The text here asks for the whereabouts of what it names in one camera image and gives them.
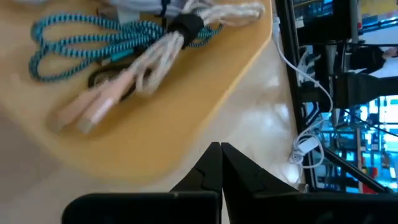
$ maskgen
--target black metal frame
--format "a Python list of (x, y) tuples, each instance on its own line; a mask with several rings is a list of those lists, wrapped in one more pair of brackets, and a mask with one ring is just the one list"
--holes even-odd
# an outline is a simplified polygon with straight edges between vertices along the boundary
[(393, 223), (398, 204), (387, 194), (302, 194), (231, 144), (214, 142), (170, 192), (84, 195), (65, 208), (62, 224), (221, 224), (223, 196), (231, 224)]
[(379, 21), (375, 24), (365, 24), (361, 30), (361, 33), (367, 33), (367, 32), (372, 32), (375, 30), (379, 30), (379, 29), (385, 29), (385, 28), (390, 28), (390, 27), (394, 27), (394, 26), (398, 26), (398, 19), (391, 19), (391, 20), (385, 20), (385, 21)]
[[(280, 17), (280, 31), (282, 37), (282, 43), (284, 45), (284, 54), (287, 60), (292, 64), (297, 65), (300, 60), (299, 57), (299, 43), (297, 37), (297, 31), (295, 27), (294, 8), (292, 0), (278, 0), (275, 2), (277, 7), (277, 13)], [(290, 93), (292, 96), (292, 103), (294, 109), (294, 115), (296, 120), (297, 131), (301, 132), (306, 128), (304, 121), (305, 111), (302, 108), (302, 93), (298, 86), (296, 72), (287, 66), (287, 75), (290, 85)], [(353, 177), (357, 178), (362, 183), (366, 184), (370, 189), (376, 193), (392, 192), (391, 189), (383, 187), (379, 182), (368, 177), (358, 168), (350, 165), (344, 159), (335, 155), (329, 149), (324, 149), (325, 157), (334, 163), (335, 165), (344, 169), (345, 172), (350, 173)], [(311, 153), (305, 156), (304, 165), (309, 165), (313, 161)], [(307, 184), (310, 186), (310, 191), (322, 191), (323, 189), (317, 188), (316, 177), (313, 169), (305, 169), (304, 176)]]

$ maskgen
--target white floor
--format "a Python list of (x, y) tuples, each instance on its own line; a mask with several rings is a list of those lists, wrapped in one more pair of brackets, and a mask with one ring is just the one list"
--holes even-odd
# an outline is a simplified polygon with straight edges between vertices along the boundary
[[(90, 192), (168, 191), (212, 141), (230, 142), (276, 177), (295, 182), (298, 167), (287, 162), (295, 125), (285, 70), (271, 42), (181, 167), (145, 187), (94, 179), (67, 167), (0, 116), (1, 223), (59, 223), (65, 206)], [(227, 223), (225, 209), (223, 217)]]

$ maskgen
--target black object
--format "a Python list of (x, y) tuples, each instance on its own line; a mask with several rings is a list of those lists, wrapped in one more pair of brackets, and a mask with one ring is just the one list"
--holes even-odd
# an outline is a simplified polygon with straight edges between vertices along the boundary
[(378, 46), (360, 47), (353, 49), (349, 57), (349, 69), (364, 69), (361, 73), (371, 74), (381, 69), (386, 63), (384, 51)]
[(162, 18), (162, 27), (163, 29), (166, 29), (167, 27), (167, 19), (165, 18), (167, 6), (171, 3), (171, 0), (162, 0), (162, 10), (158, 17)]
[(380, 96), (398, 95), (398, 78), (377, 78), (365, 73), (343, 73), (333, 79), (336, 108), (347, 109)]
[(348, 110), (344, 110), (344, 112), (345, 112), (345, 113), (348, 113), (351, 117), (353, 117), (354, 119), (356, 119), (357, 121), (359, 121), (359, 122), (361, 122), (361, 123), (363, 123), (363, 124), (368, 125), (369, 127), (372, 127), (372, 128), (374, 128), (374, 129), (377, 129), (377, 130), (379, 130), (379, 131), (381, 131), (381, 132), (383, 132), (383, 133), (390, 134), (390, 135), (392, 135), (392, 136), (398, 137), (398, 134), (394, 134), (394, 133), (392, 133), (392, 132), (390, 132), (390, 131), (387, 131), (387, 130), (385, 130), (385, 129), (382, 129), (382, 128), (377, 127), (376, 125), (380, 124), (379, 116), (377, 116), (377, 117), (376, 117), (376, 116), (373, 116), (373, 115), (372, 115), (373, 113), (371, 113), (371, 114), (369, 115), (369, 118), (372, 118), (372, 117), (373, 117), (373, 120), (370, 120), (370, 122), (368, 122), (368, 121), (363, 121), (361, 118), (359, 118), (359, 117), (356, 116), (354, 113), (352, 113), (352, 112), (350, 112), (350, 111), (348, 111)]
[(167, 32), (178, 31), (184, 36), (184, 44), (182, 49), (188, 46), (189, 43), (194, 41), (199, 34), (199, 31), (204, 28), (205, 24), (203, 19), (194, 14), (180, 14), (169, 24)]
[(347, 163), (344, 159), (340, 156), (336, 155), (333, 151), (323, 148), (325, 153), (325, 157), (328, 158), (330, 162), (332, 162), (335, 166), (341, 167), (341, 170), (351, 174), (354, 178), (358, 179), (363, 184), (367, 185), (370, 189), (375, 191), (376, 193), (394, 193), (388, 187), (381, 185), (379, 182), (375, 181), (368, 175), (364, 174), (361, 170), (352, 166), (351, 164)]
[(350, 3), (347, 0), (333, 0), (333, 14), (304, 20), (304, 27), (298, 28), (300, 45), (340, 41), (351, 37)]
[(369, 123), (370, 126), (381, 124), (380, 116), (377, 113), (369, 113), (366, 121)]
[[(112, 80), (116, 78), (123, 69), (126, 69), (130, 66), (130, 63), (124, 64), (111, 64), (105, 65), (98, 69), (96, 69), (91, 75), (88, 77), (87, 80), (87, 87), (91, 88), (99, 83), (102, 83), (105, 80)], [(144, 77), (148, 77), (152, 71), (150, 69), (146, 70)], [(123, 94), (120, 98), (120, 102), (127, 99), (134, 91), (136, 90), (136, 83), (134, 82), (130, 88)]]
[(214, 142), (171, 192), (86, 195), (66, 207), (62, 224), (219, 224), (221, 188), (232, 224), (396, 220), (396, 195), (300, 194), (232, 145)]
[[(285, 57), (293, 65), (297, 65), (298, 61), (299, 61), (299, 44), (298, 44), (296, 27), (295, 27), (292, 0), (278, 0), (275, 2), (275, 4), (277, 6), (277, 13), (278, 13), (278, 16), (279, 16), (280, 22), (281, 22), (281, 25), (280, 25), (281, 37), (282, 37), (282, 43), (284, 46)], [(338, 47), (339, 46), (344, 48), (344, 44), (338, 44)], [(325, 44), (323, 44), (323, 46), (319, 45), (318, 47), (325, 48)], [(320, 80), (318, 78), (317, 78), (317, 80), (320, 81), (321, 85), (323, 87), (325, 87), (326, 90), (330, 91), (329, 90), (330, 79), (329, 79), (329, 76), (326, 74), (326, 68), (327, 68), (327, 64), (325, 63), (321, 67), (321, 69), (323, 70), (323, 73), (318, 72), (318, 70), (317, 70), (316, 75), (320, 75), (320, 76), (324, 77), (324, 80)], [(304, 111), (302, 109), (302, 106), (304, 103), (319, 102), (320, 111), (328, 110), (330, 105), (329, 105), (328, 99), (323, 95), (323, 92), (319, 91), (319, 88), (313, 88), (311, 90), (311, 88), (301, 88), (301, 86), (298, 86), (296, 72), (288, 66), (287, 66), (287, 76), (289, 79), (290, 93), (292, 96), (292, 103), (293, 103), (297, 132), (300, 133), (308, 127), (305, 124), (306, 121), (304, 120), (304, 118), (307, 117), (306, 111)], [(347, 89), (346, 86), (337, 88), (336, 85), (333, 85), (333, 89), (332, 89), (333, 93), (340, 91), (340, 88)], [(340, 101), (345, 102), (345, 99), (343, 97), (341, 97)], [(358, 169), (356, 167), (351, 166), (344, 159), (339, 158), (339, 157), (331, 157), (330, 155), (331, 154), (329, 154), (329, 153), (325, 153), (325, 158), (326, 159), (332, 158), (332, 160), (334, 159), (333, 163), (336, 166), (345, 167), (345, 168), (341, 169), (342, 172), (347, 171), (357, 179), (358, 179), (357, 176), (365, 176), (364, 173), (357, 172)], [(303, 164), (305, 166), (307, 166), (307, 165), (312, 164), (312, 162), (313, 162), (313, 155), (312, 155), (312, 153), (308, 153), (304, 157)], [(316, 184), (317, 179), (315, 177), (315, 173), (314, 173), (313, 169), (305, 169), (304, 175), (305, 175), (305, 179), (307, 180), (307, 184), (310, 186), (311, 192), (321, 191), (321, 189), (317, 188), (317, 184)], [(369, 188), (373, 189), (374, 191), (380, 192), (381, 189), (379, 188), (378, 185), (379, 185), (379, 183), (377, 183), (375, 180), (369, 180), (369, 183), (367, 184), (367, 186)]]
[(317, 121), (317, 119), (319, 118), (319, 116), (321, 115), (321, 111), (320, 110), (316, 110), (315, 115), (311, 118), (311, 120), (308, 120), (307, 126), (311, 126), (314, 124), (314, 122)]

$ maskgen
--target cable tie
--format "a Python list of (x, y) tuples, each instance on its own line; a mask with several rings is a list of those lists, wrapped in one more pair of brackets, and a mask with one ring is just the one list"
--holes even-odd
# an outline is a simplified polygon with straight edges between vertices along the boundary
[(196, 39), (204, 26), (205, 23), (200, 16), (194, 13), (180, 14), (170, 23), (167, 32), (179, 32), (184, 37), (184, 44), (182, 45), (182, 49), (184, 49)]

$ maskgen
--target wooden table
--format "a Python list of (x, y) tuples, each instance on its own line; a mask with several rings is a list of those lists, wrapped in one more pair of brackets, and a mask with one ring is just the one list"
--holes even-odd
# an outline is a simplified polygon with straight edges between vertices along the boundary
[[(86, 88), (92, 66), (65, 82), (35, 83), (27, 63), (37, 46), (32, 23), (51, 13), (94, 14), (93, 1), (64, 0), (34, 9), (0, 3), (0, 105), (36, 144), (61, 161), (92, 176), (151, 182), (175, 168), (192, 141), (208, 124), (253, 60), (268, 44), (272, 30), (271, 0), (265, 16), (246, 27), (225, 28), (200, 49), (184, 50), (158, 92), (150, 99), (131, 98), (115, 107), (89, 136), (76, 128), (53, 133), (47, 121), (53, 111)], [(50, 38), (103, 32), (81, 24), (55, 26)], [(76, 60), (47, 57), (43, 73), (63, 70)]]

